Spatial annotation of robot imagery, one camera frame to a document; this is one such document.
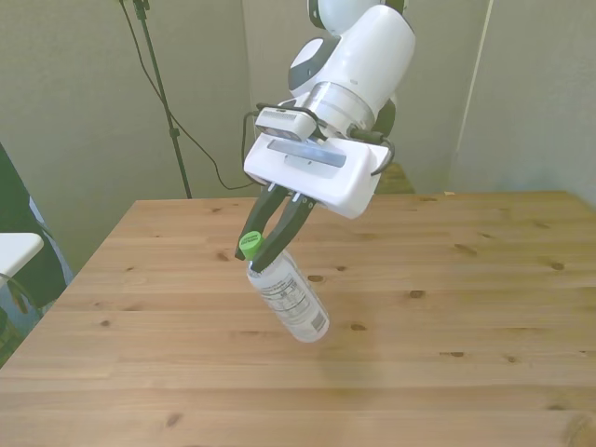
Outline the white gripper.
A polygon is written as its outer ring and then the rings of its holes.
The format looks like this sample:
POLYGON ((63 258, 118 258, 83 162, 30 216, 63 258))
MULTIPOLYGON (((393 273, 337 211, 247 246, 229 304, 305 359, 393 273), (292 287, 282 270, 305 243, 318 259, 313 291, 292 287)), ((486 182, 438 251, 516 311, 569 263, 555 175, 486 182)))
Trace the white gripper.
MULTIPOLYGON (((238 240, 252 231, 264 231, 285 199, 285 188, 296 194, 264 238, 251 269, 261 273, 277 259, 305 224, 315 200, 348 219, 359 217, 379 183, 380 168, 389 162, 390 150, 384 145, 337 138, 322 144, 293 142, 260 135, 244 161, 244 170, 252 178, 270 184, 252 206, 238 240)), ((244 261, 239 246, 240 242, 235 257, 244 261)))

